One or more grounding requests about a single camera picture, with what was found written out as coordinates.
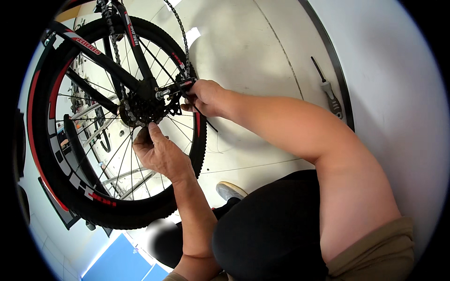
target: screwdriver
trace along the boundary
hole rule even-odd
[[[312,59],[312,62],[314,63],[314,65],[315,65],[315,68],[319,72],[320,78],[322,78],[322,84],[320,85],[320,87],[327,94],[328,105],[330,106],[331,112],[334,115],[336,115],[339,119],[342,119],[344,117],[344,115],[342,114],[341,104],[338,101],[338,99],[336,98],[336,96],[334,95],[333,90],[331,89],[330,82],[328,82],[324,78],[324,76],[322,75],[322,72],[320,72],[319,66],[315,62],[314,58],[311,57],[311,59]]]

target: white wall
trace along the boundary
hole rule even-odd
[[[439,218],[449,177],[449,110],[434,57],[396,0],[309,0],[336,49],[355,130],[414,218],[416,260]]]
[[[71,23],[64,23],[68,27],[72,27],[73,25],[73,21]],[[27,112],[28,91],[32,75],[42,51],[43,46],[39,44],[23,80],[18,107],[24,113]],[[70,231],[65,228],[37,181],[39,173],[33,161],[28,136],[26,140],[25,177],[20,180],[19,184],[27,193],[30,213],[33,214],[31,216],[31,233],[35,238],[38,248],[43,250],[44,257],[57,274],[60,275],[63,272],[62,267],[66,267],[73,268],[75,274],[79,277],[88,269],[96,255],[104,247],[108,246],[110,239],[108,239],[105,231],[101,227],[97,227],[95,231],[90,231],[86,227],[85,220],[83,219],[80,219],[74,224]],[[111,239],[117,236],[115,232],[113,231],[111,234]],[[46,250],[49,247],[53,250],[51,255]]]

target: person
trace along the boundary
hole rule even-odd
[[[287,97],[250,96],[198,80],[189,92],[209,117],[233,121],[315,165],[246,194],[226,182],[211,210],[189,157],[155,123],[133,149],[172,183],[181,217],[154,249],[166,281],[404,280],[412,270],[412,220],[355,133],[330,112]],[[195,111],[185,100],[185,111]]]

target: forearm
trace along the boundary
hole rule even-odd
[[[217,219],[194,174],[187,173],[173,183],[175,200],[183,222],[183,254],[195,258],[213,257],[212,233]]]
[[[225,90],[220,115],[313,164],[328,152],[344,150],[344,145],[361,144],[333,114],[295,98],[256,97]]]

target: left hand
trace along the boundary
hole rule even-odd
[[[172,183],[194,176],[191,159],[167,139],[158,125],[151,122],[141,129],[133,142],[133,149],[145,168],[165,175]]]

